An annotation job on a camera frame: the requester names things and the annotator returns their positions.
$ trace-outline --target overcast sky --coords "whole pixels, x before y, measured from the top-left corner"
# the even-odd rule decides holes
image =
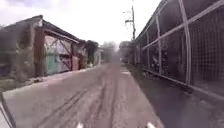
[[[135,0],[137,35],[160,0]],[[85,40],[115,41],[131,38],[122,12],[131,9],[132,0],[0,0],[0,24],[9,25],[35,15]]]

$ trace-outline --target metal fence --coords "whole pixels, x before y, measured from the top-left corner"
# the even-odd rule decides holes
[[[52,75],[72,70],[72,43],[45,36],[46,73]]]
[[[224,96],[224,0],[163,0],[134,44],[145,71]]]

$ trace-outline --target road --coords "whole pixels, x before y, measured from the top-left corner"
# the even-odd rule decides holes
[[[224,128],[224,109],[217,104],[169,80],[129,69],[165,128]]]
[[[18,128],[163,128],[131,73],[119,63],[51,76],[4,93]]]

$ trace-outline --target building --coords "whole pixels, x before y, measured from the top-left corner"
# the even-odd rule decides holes
[[[0,80],[24,82],[78,70],[84,44],[42,15],[6,26],[0,30]]]

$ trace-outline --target concrete road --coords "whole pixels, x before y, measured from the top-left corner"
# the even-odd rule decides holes
[[[145,128],[148,122],[163,128],[131,73],[117,63],[44,78],[4,98],[18,128]]]

